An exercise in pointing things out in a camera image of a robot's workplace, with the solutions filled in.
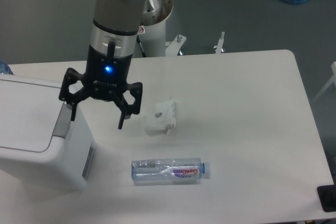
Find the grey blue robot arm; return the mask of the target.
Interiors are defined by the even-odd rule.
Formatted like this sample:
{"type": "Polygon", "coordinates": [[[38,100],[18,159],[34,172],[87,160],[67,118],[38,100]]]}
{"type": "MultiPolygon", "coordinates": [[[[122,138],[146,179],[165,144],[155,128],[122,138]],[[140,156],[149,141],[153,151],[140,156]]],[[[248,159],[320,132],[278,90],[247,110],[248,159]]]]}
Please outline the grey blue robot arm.
{"type": "Polygon", "coordinates": [[[96,0],[86,70],[68,68],[59,100],[75,120],[77,105],[91,97],[114,102],[121,111],[118,128],[140,113],[143,84],[127,77],[146,0],[96,0]]]}

